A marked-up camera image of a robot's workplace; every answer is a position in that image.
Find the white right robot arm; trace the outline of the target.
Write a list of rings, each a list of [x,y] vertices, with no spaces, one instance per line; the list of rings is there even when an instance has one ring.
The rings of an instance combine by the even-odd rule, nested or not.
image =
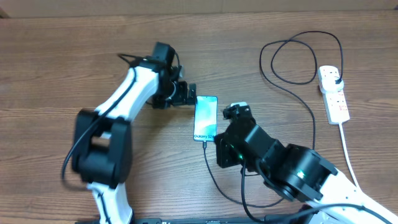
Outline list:
[[[233,104],[223,110],[226,131],[215,136],[217,164],[241,165],[241,194],[246,173],[261,176],[264,185],[282,199],[306,203],[296,213],[254,217],[243,200],[246,215],[258,223],[291,223],[325,213],[343,223],[397,223],[397,215],[353,185],[335,165],[315,150],[296,144],[284,146],[257,123],[248,105]]]

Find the Samsung smartphone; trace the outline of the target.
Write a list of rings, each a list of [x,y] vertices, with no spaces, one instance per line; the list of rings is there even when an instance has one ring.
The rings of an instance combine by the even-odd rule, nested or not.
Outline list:
[[[217,130],[217,108],[216,96],[197,96],[193,128],[195,141],[214,141]]]

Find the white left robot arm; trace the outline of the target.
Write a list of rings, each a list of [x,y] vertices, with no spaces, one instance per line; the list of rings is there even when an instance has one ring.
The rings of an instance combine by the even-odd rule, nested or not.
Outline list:
[[[132,122],[145,105],[165,110],[194,105],[196,86],[181,80],[183,67],[176,50],[156,42],[151,55],[119,54],[129,68],[118,89],[95,110],[76,116],[73,145],[61,168],[80,175],[99,211],[96,223],[134,223],[126,180],[132,167]]]

